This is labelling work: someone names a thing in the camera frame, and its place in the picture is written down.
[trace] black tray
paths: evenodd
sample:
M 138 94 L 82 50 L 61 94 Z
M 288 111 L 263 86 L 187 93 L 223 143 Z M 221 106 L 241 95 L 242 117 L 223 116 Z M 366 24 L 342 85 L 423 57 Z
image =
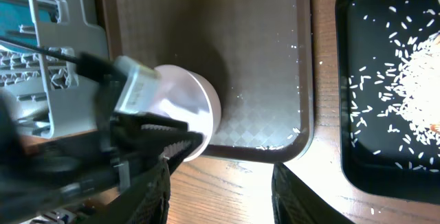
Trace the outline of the black tray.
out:
M 402 140 L 404 134 L 413 136 L 408 128 L 408 123 L 396 115 L 389 117 L 377 117 L 390 102 L 382 102 L 378 98 L 378 92 L 384 88 L 383 85 L 375 85 L 377 78 L 376 71 L 384 75 L 384 63 L 398 65 L 401 61 L 395 57 L 396 44 L 390 40 L 398 39 L 407 43 L 409 36 L 418 36 L 418 42 L 428 39 L 430 34 L 440 30 L 440 5 L 437 0 L 336 0 L 335 15 L 338 36 L 338 62 L 340 77 L 340 121 L 341 121 L 341 160 L 342 171 L 346 178 L 357 188 L 371 193 L 401 199 L 424 201 L 429 203 L 440 203 L 440 172 L 430 172 L 430 169 L 440 168 L 438 146 L 435 142 L 432 146 L 424 146 L 412 138 L 411 148 L 415 151 L 412 155 L 408 149 L 409 145 Z M 388 9 L 394 6 L 397 13 Z M 435 16 L 424 14 L 428 8 L 436 10 Z M 407 22 L 406 16 L 412 18 Z M 430 19 L 435 19 L 434 24 L 426 27 Z M 405 30 L 401 21 L 408 24 Z M 389 39 L 393 32 L 398 34 Z M 355 90 L 356 99 L 349 88 L 349 78 L 353 84 L 359 84 L 360 76 L 371 76 L 371 80 L 365 80 L 364 90 L 359 87 Z M 386 78 L 385 83 L 393 81 L 393 78 Z M 368 126 L 361 125 L 361 133 L 357 138 L 355 147 L 352 145 L 351 132 L 356 132 L 356 123 L 350 121 L 351 101 L 359 106 L 356 111 L 366 109 L 366 105 L 373 107 L 368 113 L 361 116 L 366 120 Z M 399 96 L 393 96 L 391 102 L 399 102 Z M 389 124 L 398 128 L 400 133 L 388 133 Z M 399 146 L 404 145 L 404 150 L 399 152 Z M 378 155 L 373 152 L 381 150 Z M 419 151 L 425 155 L 422 159 L 417 158 Z M 430 165 L 429 159 L 435 158 L 435 163 Z M 402 165 L 403 169 L 397 167 L 395 162 Z M 426 170 L 413 170 L 419 164 L 426 167 Z
M 305 153 L 314 132 L 309 0 L 116 1 L 124 55 L 193 71 L 219 94 L 222 121 L 205 155 L 275 162 Z

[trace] brown tray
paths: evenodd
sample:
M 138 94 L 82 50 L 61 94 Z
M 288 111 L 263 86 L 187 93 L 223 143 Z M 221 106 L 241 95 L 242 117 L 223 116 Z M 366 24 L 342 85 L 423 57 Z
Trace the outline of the brown tray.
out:
M 216 89 L 223 116 L 205 155 L 275 162 L 308 149 L 314 132 L 309 0 L 102 2 L 112 58 L 177 65 Z

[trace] gray dish rack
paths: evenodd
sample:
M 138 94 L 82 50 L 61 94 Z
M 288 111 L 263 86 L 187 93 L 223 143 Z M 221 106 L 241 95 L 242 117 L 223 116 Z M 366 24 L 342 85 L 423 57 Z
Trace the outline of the gray dish rack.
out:
M 105 31 L 96 25 L 94 0 L 26 1 L 34 26 L 21 25 L 18 34 L 33 36 L 38 46 L 63 54 L 109 57 Z M 48 6 L 56 8 L 56 17 L 41 21 L 39 8 Z M 24 135 L 53 138 L 95 128 L 92 104 L 97 87 L 78 76 L 74 64 L 0 50 L 0 90 Z

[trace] checkered tray pattern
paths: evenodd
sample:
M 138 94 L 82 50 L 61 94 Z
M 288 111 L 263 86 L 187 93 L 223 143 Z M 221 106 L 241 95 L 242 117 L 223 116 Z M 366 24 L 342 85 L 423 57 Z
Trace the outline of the checkered tray pattern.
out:
M 118 0 L 118 15 L 125 55 L 183 67 L 216 89 L 223 116 L 211 144 L 294 142 L 309 113 L 299 65 L 311 60 L 299 58 L 296 0 Z

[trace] wooden table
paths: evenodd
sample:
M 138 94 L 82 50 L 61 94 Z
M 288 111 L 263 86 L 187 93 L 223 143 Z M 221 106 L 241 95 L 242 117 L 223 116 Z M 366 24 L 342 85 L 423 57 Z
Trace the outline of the wooden table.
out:
M 286 165 L 355 223 L 440 223 L 440 206 L 366 194 L 341 171 L 335 1 L 312 0 L 315 136 L 307 153 Z M 207 157 L 182 164 L 171 177 L 168 223 L 273 223 L 271 178 L 269 164 Z

